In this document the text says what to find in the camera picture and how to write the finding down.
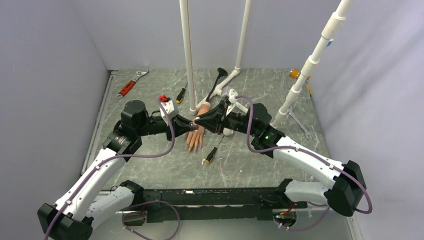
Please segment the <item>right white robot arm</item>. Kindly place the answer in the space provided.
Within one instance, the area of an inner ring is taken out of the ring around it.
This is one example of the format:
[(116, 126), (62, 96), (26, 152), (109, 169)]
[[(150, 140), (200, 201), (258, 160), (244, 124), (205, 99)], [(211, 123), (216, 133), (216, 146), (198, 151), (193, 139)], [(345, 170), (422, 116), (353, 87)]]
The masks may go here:
[(229, 105), (221, 101), (194, 122), (216, 134), (222, 134), (224, 129), (244, 133), (251, 152), (286, 161), (317, 180), (283, 180), (275, 194), (280, 207), (287, 208), (293, 202), (311, 202), (328, 205), (345, 217), (351, 217), (355, 212), (370, 214), (373, 211), (358, 163), (333, 160), (295, 142), (270, 125), (271, 115), (262, 103), (251, 105), (246, 114), (227, 112), (228, 108)]

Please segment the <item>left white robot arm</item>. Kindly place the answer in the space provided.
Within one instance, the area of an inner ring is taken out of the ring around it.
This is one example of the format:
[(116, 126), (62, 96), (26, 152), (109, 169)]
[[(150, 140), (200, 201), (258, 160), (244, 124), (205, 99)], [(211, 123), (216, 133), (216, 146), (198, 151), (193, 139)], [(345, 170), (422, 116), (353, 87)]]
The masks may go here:
[(102, 199), (97, 196), (118, 170), (138, 156), (143, 136), (164, 133), (174, 144), (176, 137), (196, 128), (191, 120), (179, 115), (174, 101), (161, 96), (157, 104), (155, 115), (149, 115), (141, 100), (125, 104), (120, 120), (86, 172), (54, 204), (45, 203), (37, 211), (45, 239), (87, 240), (116, 212), (127, 207), (137, 210), (143, 205), (144, 189), (130, 180)]

